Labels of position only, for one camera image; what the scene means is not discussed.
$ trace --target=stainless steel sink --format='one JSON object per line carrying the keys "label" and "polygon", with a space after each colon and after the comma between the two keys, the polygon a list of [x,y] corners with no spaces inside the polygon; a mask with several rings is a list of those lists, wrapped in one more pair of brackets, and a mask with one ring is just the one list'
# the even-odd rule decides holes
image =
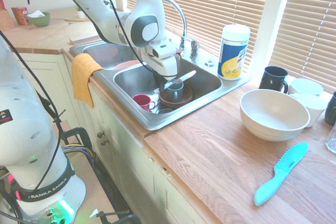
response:
{"label": "stainless steel sink", "polygon": [[[96,44],[72,47],[70,50],[76,55],[87,52],[98,63],[102,62],[103,65],[101,66],[105,66],[105,69],[96,71],[93,74],[148,130],[158,130],[249,81],[248,76],[245,74],[242,74],[242,77],[236,81],[222,80],[217,76],[218,63],[213,67],[207,67],[205,62],[208,58],[202,58],[202,55],[200,55],[198,61],[183,57],[183,70],[177,77],[196,70],[196,74],[184,82],[186,86],[192,89],[193,99],[190,103],[171,110],[160,102],[158,94],[151,95],[151,91],[156,89],[157,86],[155,85],[153,74],[141,64],[121,70],[112,70],[115,65],[135,58],[129,47],[97,42]],[[132,97],[136,94],[149,95],[157,103],[156,107],[151,112],[145,111],[133,101]]]}
{"label": "stainless steel sink", "polygon": [[[71,47],[70,49],[76,55],[83,52],[89,54],[101,67],[108,70],[120,63],[137,60],[130,47],[118,44],[108,44],[104,41]],[[134,50],[140,55],[140,48],[134,48]]]}

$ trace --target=pink plate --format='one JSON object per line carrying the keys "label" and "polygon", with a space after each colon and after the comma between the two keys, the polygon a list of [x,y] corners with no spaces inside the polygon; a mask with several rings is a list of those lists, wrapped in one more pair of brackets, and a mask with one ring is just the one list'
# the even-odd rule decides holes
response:
{"label": "pink plate", "polygon": [[126,62],[123,62],[123,63],[120,63],[119,65],[116,65],[113,70],[119,70],[119,69],[123,69],[123,68],[127,68],[127,67],[130,67],[132,65],[136,65],[140,63],[138,60],[130,60],[130,61],[126,61]]}

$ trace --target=dish towel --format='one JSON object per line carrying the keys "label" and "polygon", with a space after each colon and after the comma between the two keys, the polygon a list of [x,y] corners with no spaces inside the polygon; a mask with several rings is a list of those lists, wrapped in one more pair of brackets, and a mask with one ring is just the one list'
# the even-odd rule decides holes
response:
{"label": "dish towel", "polygon": [[93,72],[103,69],[89,54],[79,54],[72,61],[71,74],[73,96],[86,102],[93,109],[93,101],[89,91],[89,78]]}

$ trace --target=green light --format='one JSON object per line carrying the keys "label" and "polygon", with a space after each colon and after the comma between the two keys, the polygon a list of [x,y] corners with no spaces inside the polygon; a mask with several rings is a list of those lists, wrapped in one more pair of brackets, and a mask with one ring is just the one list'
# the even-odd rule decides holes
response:
{"label": "green light", "polygon": [[59,200],[57,204],[65,215],[65,219],[67,220],[65,224],[72,222],[75,210],[64,199]]}

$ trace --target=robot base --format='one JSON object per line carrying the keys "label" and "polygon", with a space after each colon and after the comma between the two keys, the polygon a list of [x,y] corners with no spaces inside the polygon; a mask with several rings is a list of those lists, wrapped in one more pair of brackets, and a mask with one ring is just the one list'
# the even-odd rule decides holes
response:
{"label": "robot base", "polygon": [[[85,197],[85,184],[76,175],[73,175],[66,186],[51,197],[37,202],[18,201],[24,220],[36,224],[71,224],[75,219],[76,212],[81,206]],[[0,210],[13,215],[9,211],[10,206],[5,200],[0,202]],[[33,215],[27,215],[40,209]],[[17,224],[17,221],[0,215],[1,224]]]}

